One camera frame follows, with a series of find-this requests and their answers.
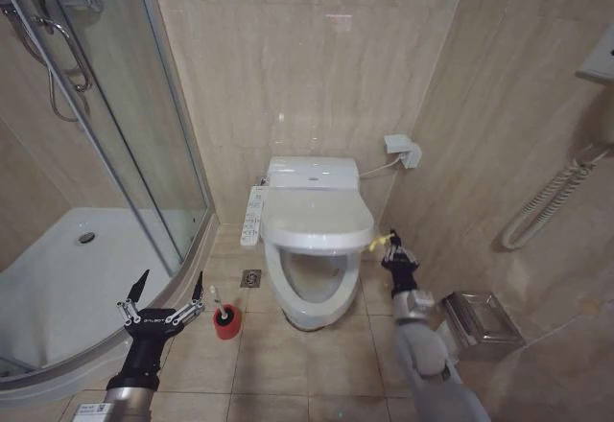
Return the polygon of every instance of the shower drain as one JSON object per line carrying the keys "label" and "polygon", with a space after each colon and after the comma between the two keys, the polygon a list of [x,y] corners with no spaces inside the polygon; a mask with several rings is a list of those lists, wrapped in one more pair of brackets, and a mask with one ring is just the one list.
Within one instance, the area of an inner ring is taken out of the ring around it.
{"label": "shower drain", "polygon": [[94,232],[87,232],[87,233],[83,233],[83,235],[80,236],[77,239],[77,241],[79,242],[80,245],[87,245],[95,238],[96,238],[96,234]]}
{"label": "shower drain", "polygon": [[241,288],[260,288],[261,270],[243,270]]}

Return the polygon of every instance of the white toilet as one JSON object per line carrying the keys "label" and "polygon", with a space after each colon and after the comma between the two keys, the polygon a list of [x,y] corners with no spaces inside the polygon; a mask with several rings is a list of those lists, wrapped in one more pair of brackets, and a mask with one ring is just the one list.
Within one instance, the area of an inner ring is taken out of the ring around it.
{"label": "white toilet", "polygon": [[374,221],[351,158],[274,157],[260,222],[277,302],[298,329],[337,321],[358,286]]}

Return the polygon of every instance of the toilet brush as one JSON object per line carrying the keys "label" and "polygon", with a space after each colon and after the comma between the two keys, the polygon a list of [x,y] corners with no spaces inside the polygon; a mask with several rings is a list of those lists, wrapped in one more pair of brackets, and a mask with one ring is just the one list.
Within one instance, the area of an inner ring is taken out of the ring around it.
{"label": "toilet brush", "polygon": [[218,308],[213,314],[213,326],[218,338],[229,340],[234,338],[241,330],[241,311],[232,304],[223,304],[218,289],[211,285],[209,291]]}

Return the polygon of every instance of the metal robot arm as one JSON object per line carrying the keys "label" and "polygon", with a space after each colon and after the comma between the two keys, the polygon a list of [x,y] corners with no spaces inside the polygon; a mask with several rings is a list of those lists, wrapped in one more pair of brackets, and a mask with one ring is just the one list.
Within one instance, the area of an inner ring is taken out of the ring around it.
{"label": "metal robot arm", "polygon": [[420,421],[490,421],[478,397],[462,383],[443,340],[427,325],[435,301],[418,290],[413,279],[418,261],[401,246],[396,232],[391,233],[382,267],[392,275],[396,352]]}
{"label": "metal robot arm", "polygon": [[132,285],[125,301],[117,302],[124,328],[132,337],[122,370],[106,385],[103,404],[81,405],[73,422],[149,422],[150,405],[160,384],[157,372],[166,341],[176,336],[204,309],[202,272],[192,300],[179,310],[137,310],[136,303],[145,288],[149,270]]}

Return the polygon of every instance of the shower door handle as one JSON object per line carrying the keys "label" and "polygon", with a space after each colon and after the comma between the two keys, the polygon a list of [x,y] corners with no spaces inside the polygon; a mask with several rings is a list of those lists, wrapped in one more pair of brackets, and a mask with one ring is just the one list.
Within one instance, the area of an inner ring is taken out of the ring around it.
{"label": "shower door handle", "polygon": [[79,71],[83,75],[83,83],[81,84],[73,83],[73,87],[75,88],[75,90],[80,93],[83,93],[84,91],[87,91],[89,88],[91,88],[92,79],[91,79],[91,76],[89,75],[89,71],[87,70],[87,66],[83,62],[83,58],[81,56],[79,49],[77,48],[77,45],[75,44],[75,41],[73,40],[72,36],[68,33],[66,28],[62,26],[61,24],[59,24],[58,22],[54,21],[53,19],[46,19],[40,16],[33,16],[33,20],[37,25],[41,27],[46,27],[47,29],[51,28],[51,30],[54,30],[54,29],[57,30],[61,34],[61,36],[64,37],[64,41],[68,45],[68,48],[70,49],[71,53],[73,54],[73,57],[75,58],[75,61],[77,62],[77,65],[79,66]]}

